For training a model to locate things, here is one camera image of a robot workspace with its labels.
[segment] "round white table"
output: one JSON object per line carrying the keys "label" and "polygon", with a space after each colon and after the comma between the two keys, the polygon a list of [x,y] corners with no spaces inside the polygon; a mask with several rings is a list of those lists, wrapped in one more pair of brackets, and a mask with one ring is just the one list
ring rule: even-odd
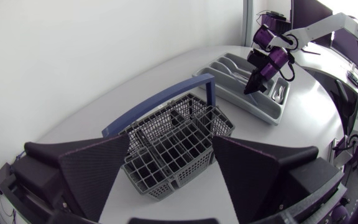
{"label": "round white table", "polygon": [[[80,109],[39,142],[100,138],[102,129],[141,101],[190,78],[192,73],[226,52],[246,58],[250,50],[248,47],[219,46],[181,54]],[[219,97],[216,104],[236,125],[232,134],[234,138],[288,147],[316,146],[319,156],[327,158],[328,144],[334,138],[343,137],[341,120],[324,88],[299,66],[295,65],[294,69],[296,77],[291,83],[287,105],[278,126],[267,124]],[[287,65],[282,71],[284,74],[291,72]],[[200,88],[190,92],[205,99],[205,91]],[[99,222],[126,223],[131,217],[159,220],[214,217],[221,223],[238,223],[217,162],[160,202],[140,195],[120,170]]]}

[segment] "gray plastic tray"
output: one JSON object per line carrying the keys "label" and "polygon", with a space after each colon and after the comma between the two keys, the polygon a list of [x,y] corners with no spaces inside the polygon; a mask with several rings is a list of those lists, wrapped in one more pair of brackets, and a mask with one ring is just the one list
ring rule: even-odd
{"label": "gray plastic tray", "polygon": [[[255,102],[250,96],[243,94],[244,87],[253,69],[255,67],[245,58],[234,54],[224,54],[213,60],[206,67],[198,70],[193,74],[193,77],[204,73],[214,75],[217,96],[252,113],[269,124],[278,125],[287,102],[290,84],[281,77],[273,77],[268,81],[266,91],[263,93],[259,91],[251,93]],[[282,93],[280,94],[282,97],[274,100],[280,88],[282,88]]]}

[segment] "blue basket handle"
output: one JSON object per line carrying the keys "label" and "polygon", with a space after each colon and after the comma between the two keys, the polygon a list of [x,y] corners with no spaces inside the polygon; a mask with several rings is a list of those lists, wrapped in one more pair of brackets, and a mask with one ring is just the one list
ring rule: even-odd
{"label": "blue basket handle", "polygon": [[215,106],[215,79],[213,75],[205,73],[203,75],[198,75],[197,77],[189,78],[183,82],[177,83],[139,103],[128,112],[117,118],[111,124],[109,124],[109,126],[107,126],[107,128],[102,131],[103,137],[114,136],[118,134],[120,131],[128,127],[128,125],[132,124],[141,116],[162,104],[163,102],[202,84],[205,84],[206,87],[207,104]]}

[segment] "gray plastic basket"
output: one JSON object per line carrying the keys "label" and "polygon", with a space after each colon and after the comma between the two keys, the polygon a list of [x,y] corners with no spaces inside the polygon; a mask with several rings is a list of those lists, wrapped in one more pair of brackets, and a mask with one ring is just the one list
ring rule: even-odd
{"label": "gray plastic basket", "polygon": [[213,135],[233,129],[219,108],[187,94],[119,133],[130,138],[122,168],[140,194],[161,200],[213,163]]}

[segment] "white table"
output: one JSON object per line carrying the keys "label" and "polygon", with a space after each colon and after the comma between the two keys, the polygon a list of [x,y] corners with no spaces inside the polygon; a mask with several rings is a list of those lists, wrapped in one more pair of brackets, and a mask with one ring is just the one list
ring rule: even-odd
{"label": "white table", "polygon": [[333,49],[322,47],[314,43],[308,43],[305,50],[319,53],[320,55],[310,54],[301,50],[292,53],[295,57],[295,62],[305,70],[310,70],[323,75],[327,75],[333,79],[339,79],[345,86],[349,87],[355,93],[358,93],[358,88],[355,87],[346,77],[346,72],[351,69],[350,63],[335,52]]}
{"label": "white table", "polygon": [[[226,52],[246,57],[249,51],[247,47],[221,46],[179,55],[80,109],[39,142],[100,138],[101,130],[111,121],[148,97],[190,78],[214,58]],[[313,145],[320,149],[319,156],[326,157],[327,146],[333,138],[343,137],[341,120],[323,87],[299,66],[294,68],[298,75],[291,83],[287,106],[278,126],[267,124],[220,98],[216,99],[216,104],[236,125],[232,137],[290,147]],[[285,66],[283,72],[290,73],[290,69]],[[205,91],[200,88],[191,92],[205,98]],[[130,217],[162,220],[215,217],[221,223],[237,223],[218,163],[161,202],[139,195],[120,170],[99,222],[126,223]]]}

